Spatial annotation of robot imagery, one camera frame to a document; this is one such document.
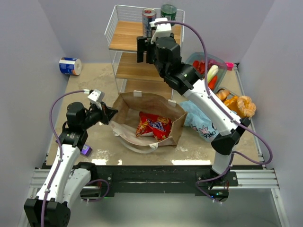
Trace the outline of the green label water bottle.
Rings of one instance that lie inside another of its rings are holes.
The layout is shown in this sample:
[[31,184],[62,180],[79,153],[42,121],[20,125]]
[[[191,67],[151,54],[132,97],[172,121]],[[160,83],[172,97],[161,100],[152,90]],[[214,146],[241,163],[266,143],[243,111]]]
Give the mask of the green label water bottle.
[[172,4],[163,4],[160,9],[160,17],[167,18],[168,21],[175,21],[177,15],[177,7]]

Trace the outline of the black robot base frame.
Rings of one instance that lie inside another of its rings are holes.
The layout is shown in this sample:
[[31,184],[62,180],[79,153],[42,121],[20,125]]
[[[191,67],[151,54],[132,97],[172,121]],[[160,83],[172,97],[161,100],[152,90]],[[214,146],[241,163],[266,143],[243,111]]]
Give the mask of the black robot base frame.
[[93,185],[97,179],[105,180],[101,191],[108,196],[115,193],[185,193],[211,198],[228,197],[228,187],[238,186],[237,175],[228,171],[217,175],[210,166],[97,166],[79,162],[68,176],[75,177],[76,170],[89,173]]

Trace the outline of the light blue plastic bag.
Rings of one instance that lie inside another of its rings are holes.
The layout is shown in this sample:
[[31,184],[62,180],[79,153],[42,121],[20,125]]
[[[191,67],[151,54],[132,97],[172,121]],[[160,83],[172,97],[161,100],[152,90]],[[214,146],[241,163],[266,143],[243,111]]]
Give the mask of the light blue plastic bag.
[[206,114],[191,101],[179,104],[187,112],[184,125],[191,127],[207,142],[212,142],[218,135],[218,130]]

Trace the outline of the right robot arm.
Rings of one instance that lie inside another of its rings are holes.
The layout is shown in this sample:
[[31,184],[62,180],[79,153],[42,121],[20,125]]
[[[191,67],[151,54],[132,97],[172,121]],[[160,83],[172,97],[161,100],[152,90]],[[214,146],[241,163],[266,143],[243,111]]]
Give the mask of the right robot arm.
[[231,153],[238,144],[245,128],[251,123],[249,118],[240,118],[205,85],[202,75],[181,60],[180,46],[173,38],[150,38],[139,36],[137,41],[137,62],[147,62],[156,67],[160,77],[170,88],[193,102],[212,121],[219,134],[211,142],[216,151],[212,170],[218,175],[229,166]]

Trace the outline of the red blue drink can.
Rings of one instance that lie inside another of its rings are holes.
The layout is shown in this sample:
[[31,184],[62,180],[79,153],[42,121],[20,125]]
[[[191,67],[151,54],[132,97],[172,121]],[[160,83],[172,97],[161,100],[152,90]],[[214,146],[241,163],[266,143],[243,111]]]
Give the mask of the red blue drink can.
[[155,21],[157,17],[156,10],[153,8],[145,8],[142,10],[143,36],[152,37],[152,28],[150,23]]

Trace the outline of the brown paper grocery bag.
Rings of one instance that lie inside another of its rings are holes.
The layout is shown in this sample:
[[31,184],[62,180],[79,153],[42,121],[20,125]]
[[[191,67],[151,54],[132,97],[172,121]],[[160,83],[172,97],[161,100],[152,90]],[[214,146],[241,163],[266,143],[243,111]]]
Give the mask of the brown paper grocery bag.
[[161,146],[176,146],[186,111],[174,100],[152,93],[121,93],[110,121],[114,136],[129,150],[149,154]]

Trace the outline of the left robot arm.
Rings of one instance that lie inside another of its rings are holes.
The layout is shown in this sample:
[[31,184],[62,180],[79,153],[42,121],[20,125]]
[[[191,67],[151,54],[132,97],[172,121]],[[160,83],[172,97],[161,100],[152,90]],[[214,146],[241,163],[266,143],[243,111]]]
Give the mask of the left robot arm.
[[91,103],[88,109],[81,102],[67,106],[54,163],[36,196],[24,204],[30,226],[65,227],[71,217],[71,206],[84,186],[100,183],[109,191],[109,182],[98,178],[95,164],[76,165],[75,161],[88,138],[87,130],[99,122],[109,124],[117,112],[104,102]]

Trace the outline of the red candy bag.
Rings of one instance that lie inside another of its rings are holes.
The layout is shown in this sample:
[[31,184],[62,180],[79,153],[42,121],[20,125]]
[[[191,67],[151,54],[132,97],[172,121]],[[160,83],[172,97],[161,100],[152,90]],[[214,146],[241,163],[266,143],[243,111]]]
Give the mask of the red candy bag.
[[140,122],[136,129],[136,137],[153,136],[157,141],[169,137],[172,121],[167,117],[139,112]]

